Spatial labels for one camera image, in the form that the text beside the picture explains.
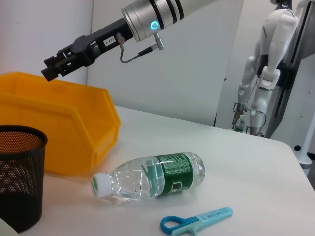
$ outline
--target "black stripe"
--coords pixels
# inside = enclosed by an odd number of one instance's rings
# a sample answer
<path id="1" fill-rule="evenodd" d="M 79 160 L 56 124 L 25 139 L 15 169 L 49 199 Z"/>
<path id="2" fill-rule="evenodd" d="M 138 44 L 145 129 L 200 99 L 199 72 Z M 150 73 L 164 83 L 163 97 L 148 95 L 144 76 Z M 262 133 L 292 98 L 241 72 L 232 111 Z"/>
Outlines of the black stripe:
<path id="1" fill-rule="evenodd" d="M 163 23 L 162 16 L 161 16 L 161 14 L 160 14 L 160 12 L 159 12 L 159 10 L 158 10 L 158 7 L 157 7 L 157 5 L 156 5 L 156 2 L 155 2 L 154 0 L 149 0 L 149 2 L 151 3 L 154 12 L 155 12 L 156 15 L 157 15 L 157 20 L 158 20 L 158 22 L 159 22 L 159 24 L 160 24 L 160 26 L 161 26 L 161 30 L 163 30 L 163 29 L 164 29 L 164 23 Z"/>
<path id="2" fill-rule="evenodd" d="M 175 24 L 177 22 L 177 17 L 176 17 L 176 12 L 175 12 L 175 9 L 174 9 L 174 6 L 173 4 L 171 3 L 170 0 L 166 0 L 167 2 L 167 5 L 172 13 L 172 17 L 173 17 L 173 24 Z"/>
<path id="3" fill-rule="evenodd" d="M 178 10 L 179 10 L 179 15 L 180 15 L 181 19 L 183 19 L 184 18 L 184 12 L 182 9 L 181 2 L 179 0 L 175 0 L 175 2 L 177 4 Z"/>

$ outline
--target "black mesh pencil holder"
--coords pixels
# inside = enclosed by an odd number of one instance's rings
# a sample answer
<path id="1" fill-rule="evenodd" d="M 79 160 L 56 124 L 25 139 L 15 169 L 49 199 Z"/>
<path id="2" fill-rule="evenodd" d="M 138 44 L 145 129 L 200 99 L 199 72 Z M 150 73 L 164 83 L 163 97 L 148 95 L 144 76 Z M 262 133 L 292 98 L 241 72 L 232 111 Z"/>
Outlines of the black mesh pencil holder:
<path id="1" fill-rule="evenodd" d="M 41 218 L 46 144 L 37 129 L 0 125 L 0 218 L 18 233 Z"/>

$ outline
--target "white bottle cap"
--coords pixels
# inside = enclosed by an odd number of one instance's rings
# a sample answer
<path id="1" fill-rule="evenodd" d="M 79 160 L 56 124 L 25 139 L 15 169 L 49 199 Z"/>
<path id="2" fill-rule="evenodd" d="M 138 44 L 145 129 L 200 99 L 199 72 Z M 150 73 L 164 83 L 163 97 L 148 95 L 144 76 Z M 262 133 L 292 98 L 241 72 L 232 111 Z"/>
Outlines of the white bottle cap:
<path id="1" fill-rule="evenodd" d="M 92 177 L 91 190 L 92 194 L 97 197 L 105 197 L 111 194 L 111 178 L 109 174 L 99 173 Z"/>

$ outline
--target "scissors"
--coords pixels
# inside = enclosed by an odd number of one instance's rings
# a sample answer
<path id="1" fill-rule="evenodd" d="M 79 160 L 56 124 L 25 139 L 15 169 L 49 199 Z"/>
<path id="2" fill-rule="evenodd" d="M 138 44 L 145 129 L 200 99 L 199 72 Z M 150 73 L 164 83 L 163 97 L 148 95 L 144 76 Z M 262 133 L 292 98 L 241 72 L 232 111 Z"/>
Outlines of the scissors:
<path id="1" fill-rule="evenodd" d="M 226 219 L 233 215 L 233 209 L 225 207 L 218 210 L 213 210 L 201 215 L 197 215 L 192 218 L 182 219 L 177 216 L 168 216 L 161 221 L 161 228 L 167 235 L 177 236 L 183 233 L 191 233 L 193 236 L 197 236 L 197 231 L 203 228 L 213 225 L 223 219 Z M 165 224 L 167 222 L 175 222 L 179 225 L 169 228 Z"/>

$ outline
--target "yellow storage bin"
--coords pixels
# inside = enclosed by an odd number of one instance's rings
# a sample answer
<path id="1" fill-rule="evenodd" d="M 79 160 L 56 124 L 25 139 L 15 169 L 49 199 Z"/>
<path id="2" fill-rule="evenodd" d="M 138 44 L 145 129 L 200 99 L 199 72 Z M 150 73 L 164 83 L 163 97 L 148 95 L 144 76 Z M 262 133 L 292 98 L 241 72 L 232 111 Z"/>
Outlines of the yellow storage bin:
<path id="1" fill-rule="evenodd" d="M 77 175 L 102 161 L 121 123 L 105 89 L 14 72 L 0 75 L 0 124 L 43 131 L 45 170 Z"/>

